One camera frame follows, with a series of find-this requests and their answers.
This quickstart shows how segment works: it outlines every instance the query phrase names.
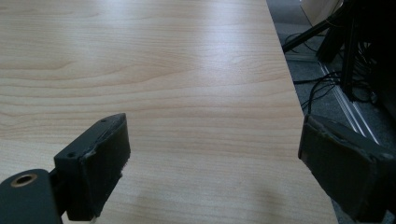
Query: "screw hole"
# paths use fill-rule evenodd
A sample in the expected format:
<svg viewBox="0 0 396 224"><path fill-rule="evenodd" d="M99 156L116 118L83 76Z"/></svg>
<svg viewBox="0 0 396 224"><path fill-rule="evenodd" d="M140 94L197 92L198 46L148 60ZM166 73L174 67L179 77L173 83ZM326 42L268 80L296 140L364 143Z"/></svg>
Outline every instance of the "screw hole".
<svg viewBox="0 0 396 224"><path fill-rule="evenodd" d="M20 188L26 186L37 179L36 174L21 175L11 182L11 187Z"/></svg>
<svg viewBox="0 0 396 224"><path fill-rule="evenodd" d="M69 152L69 153L67 153L67 157L68 158L73 158L73 157L75 157L76 156L76 153L75 152Z"/></svg>

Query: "cable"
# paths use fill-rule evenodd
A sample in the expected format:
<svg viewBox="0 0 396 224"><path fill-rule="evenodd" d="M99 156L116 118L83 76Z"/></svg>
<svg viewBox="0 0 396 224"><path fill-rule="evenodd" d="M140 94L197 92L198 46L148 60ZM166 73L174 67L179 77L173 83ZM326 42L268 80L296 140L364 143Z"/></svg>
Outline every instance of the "cable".
<svg viewBox="0 0 396 224"><path fill-rule="evenodd" d="M330 24L330 26L332 26L332 27L337 27L337 28L344 28L344 26L339 26L339 25L332 24L332 23L331 23L331 22L329 22L327 19L325 19L325 21L326 21L327 23L329 23L329 24Z"/></svg>
<svg viewBox="0 0 396 224"><path fill-rule="evenodd" d="M369 57L368 48L370 43L367 42L359 42L358 44L358 53L355 55L355 67L353 71L353 77L360 77L361 79L354 78L352 80L352 93L351 100L357 101L360 103L369 103L371 101L370 93L372 92L372 88L369 84L368 78L370 74L372 74L373 67L375 66L375 60ZM341 50L338 53L339 57L344 60L344 56L341 54ZM359 89L366 92L367 97L365 99L358 96L354 90Z"/></svg>
<svg viewBox="0 0 396 224"><path fill-rule="evenodd" d="M288 36L286 37L285 41L284 41L284 44L288 43L288 42L289 42L289 39L290 39L292 36L300 35L300 34L301 34L301 33L296 33L296 34L288 35ZM312 50L312 51L314 51L314 52L318 52L317 49L313 49L313 48L309 47L308 44L306 44L306 41L305 41L303 44L304 44L308 49L310 49L310 50ZM296 50L294 50L294 49L291 49L291 51L294 52L294 53L300 53L300 52L298 52L298 51L296 51Z"/></svg>
<svg viewBox="0 0 396 224"><path fill-rule="evenodd" d="M326 78L330 78L332 80L333 78L340 78L340 77L331 77L331 75L334 75L334 74L337 74L337 73L340 73L340 72L331 72L331 73L326 75L328 77L325 76L325 79ZM317 82L317 81L321 81L323 78L324 77L318 77L318 78L315 78L315 79L307 79L307 80L297 80L297 81L293 81L293 84L294 85L301 85L301 84L306 84L306 83L310 83L310 82Z"/></svg>
<svg viewBox="0 0 396 224"><path fill-rule="evenodd" d="M326 96L335 86L336 86L336 84L335 84L335 83L332 83L332 84L327 84L327 85L325 85L325 86L320 87L320 89L318 89L318 90L315 91L315 94L316 94L317 92L319 92L319 91L321 91L321 90L327 88L327 87L331 87L331 88L329 88L328 90L326 90L326 92L324 92L324 93L321 94L320 96L315 97L312 101L316 101L316 100L318 100L318 99L320 99L320 98ZM303 103L301 104L302 110L305 110L305 109L308 107L308 102L309 102L309 100L306 100L305 102L303 102Z"/></svg>
<svg viewBox="0 0 396 224"><path fill-rule="evenodd" d="M315 83L314 87L311 89L311 92L310 92L310 94L309 94L309 100L308 100L308 114L311 114L311 111L312 111L312 102L313 102L313 99L314 99L314 95L315 95L315 93L316 93L316 88L317 88L317 86L318 86L323 80L326 80L327 78L331 77L332 75L339 74L339 73L340 73L340 72L331 72L331 73L327 74L326 76L321 77L321 78L319 79L319 81L318 81L317 83Z"/></svg>

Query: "light wood surface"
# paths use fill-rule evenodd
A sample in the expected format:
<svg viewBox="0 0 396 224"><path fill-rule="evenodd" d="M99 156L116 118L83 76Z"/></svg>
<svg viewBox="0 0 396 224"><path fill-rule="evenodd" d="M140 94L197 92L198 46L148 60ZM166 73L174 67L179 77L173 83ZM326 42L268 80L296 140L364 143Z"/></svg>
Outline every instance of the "light wood surface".
<svg viewBox="0 0 396 224"><path fill-rule="evenodd" d="M1 180L120 112L132 157L96 223L336 222L265 1L0 2Z"/></svg>

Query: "table top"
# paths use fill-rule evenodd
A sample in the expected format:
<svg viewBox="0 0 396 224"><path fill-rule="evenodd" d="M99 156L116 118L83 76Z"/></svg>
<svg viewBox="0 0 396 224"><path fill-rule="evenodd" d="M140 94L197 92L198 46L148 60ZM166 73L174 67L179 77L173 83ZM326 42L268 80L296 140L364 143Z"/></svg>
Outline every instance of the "table top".
<svg viewBox="0 0 396 224"><path fill-rule="evenodd" d="M263 0L0 3L0 180L117 113L132 154L96 223L336 222Z"/></svg>

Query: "black cable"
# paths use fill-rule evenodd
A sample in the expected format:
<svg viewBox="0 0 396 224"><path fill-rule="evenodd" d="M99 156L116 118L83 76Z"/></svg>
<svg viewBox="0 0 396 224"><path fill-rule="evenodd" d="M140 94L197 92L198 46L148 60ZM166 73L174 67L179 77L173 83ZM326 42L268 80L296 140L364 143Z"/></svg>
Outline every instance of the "black cable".
<svg viewBox="0 0 396 224"><path fill-rule="evenodd" d="M367 61L367 59L364 57L363 52L360 51L357 55L356 55L356 61L363 64L364 66L372 66L370 61Z"/></svg>
<svg viewBox="0 0 396 224"><path fill-rule="evenodd" d="M320 87L320 89L316 90L314 94L316 94L317 92L319 92L319 91L321 91L321 90L323 90L323 89L325 89L325 88L327 88L327 87L331 87L331 88L329 88L328 90L326 90L326 92L324 92L324 93L321 94L320 96L315 97L312 101L316 101L316 100L318 100L318 99L323 98L323 97L326 96L326 95L329 93L329 91L331 91L335 86L336 86L336 83L332 83L332 84L327 84L327 85L325 85L325 86ZM303 102L303 103L301 104L302 110L305 110L305 109L308 107L308 102L309 102L309 100L306 100L305 102Z"/></svg>
<svg viewBox="0 0 396 224"><path fill-rule="evenodd" d="M288 42L289 42L289 39L290 39L292 36L300 35L300 34L301 34L301 33L296 33L296 34L288 35L288 36L286 37L285 41L284 41L284 44L288 43ZM303 44L304 44L308 49L310 49L310 50L312 50L312 51L314 51L314 52L318 52L317 49L313 49L313 48L309 47L308 44L306 44L306 41L305 41ZM291 51L294 52L294 53L300 53L300 52L297 52L297 51L294 50L294 49L291 49Z"/></svg>
<svg viewBox="0 0 396 224"><path fill-rule="evenodd" d="M332 80L333 78L340 78L340 77L326 77L326 78L329 78L330 80ZM318 78L315 78L315 79L307 79L307 80L297 80L297 81L293 81L293 84L294 85L301 85L301 84L306 84L306 83L310 83L310 82L317 82L317 81L320 81L322 79L323 79L323 77L318 77Z"/></svg>
<svg viewBox="0 0 396 224"><path fill-rule="evenodd" d="M343 51L344 51L343 49L340 49L340 51L338 52L338 56L341 58L342 61L344 60L344 55L342 54ZM357 73L362 75L362 73L370 73L371 72L371 69L368 68L367 64L365 64L364 62L361 61L361 58L357 57L356 59L357 60L355 60L355 66L356 66L355 70L359 69L359 71L357 71Z"/></svg>
<svg viewBox="0 0 396 224"><path fill-rule="evenodd" d="M292 34L292 35L288 35L284 41L284 44L287 44L289 42L289 39L294 36L294 35L300 35L301 33L296 33L296 34ZM290 51L294 52L294 53L299 53L297 51L295 51L294 49L291 49Z"/></svg>
<svg viewBox="0 0 396 224"><path fill-rule="evenodd" d="M367 42L360 42L361 46L361 56L368 63L368 65L373 65L371 58L367 55L367 50L368 50L368 43Z"/></svg>
<svg viewBox="0 0 396 224"><path fill-rule="evenodd" d="M317 53L318 52L318 50L317 49L312 49L311 47L309 47L307 44L306 44L306 41L304 42L304 45L308 48L308 49L310 49L310 50L312 50L312 51L314 51L315 53Z"/></svg>
<svg viewBox="0 0 396 224"><path fill-rule="evenodd" d="M371 73L371 69L368 66L361 64L359 61L356 61L355 73L359 74L362 77L367 77L368 74Z"/></svg>
<svg viewBox="0 0 396 224"><path fill-rule="evenodd" d="M315 95L315 93L316 93L315 90L316 90L317 86L318 86L323 80L325 80L325 79L331 77L332 75L339 74L339 73L340 73L340 72L331 72L331 73L327 74L326 76L321 77L321 78L319 79L319 81L318 81L317 83L315 83L314 87L311 89L311 92L310 92L310 94L309 94L308 114L310 114L311 111L312 111L312 102L313 102L313 99L314 99L314 95Z"/></svg>

